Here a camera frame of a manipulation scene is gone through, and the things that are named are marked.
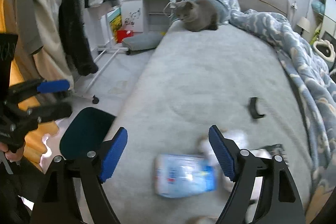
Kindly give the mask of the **person's left hand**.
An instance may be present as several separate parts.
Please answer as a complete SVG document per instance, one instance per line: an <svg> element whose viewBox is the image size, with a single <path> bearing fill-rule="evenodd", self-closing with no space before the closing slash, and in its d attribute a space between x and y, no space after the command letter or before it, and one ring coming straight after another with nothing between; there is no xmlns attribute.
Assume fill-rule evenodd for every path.
<svg viewBox="0 0 336 224"><path fill-rule="evenodd" d="M9 150L9 147L7 144L1 142L0 150L5 154L5 157L7 160L11 162L16 162L16 161L20 161L21 158L23 157L24 150L25 150L25 144L26 143L24 143L21 148L17 149L16 153L13 153Z"/></svg>

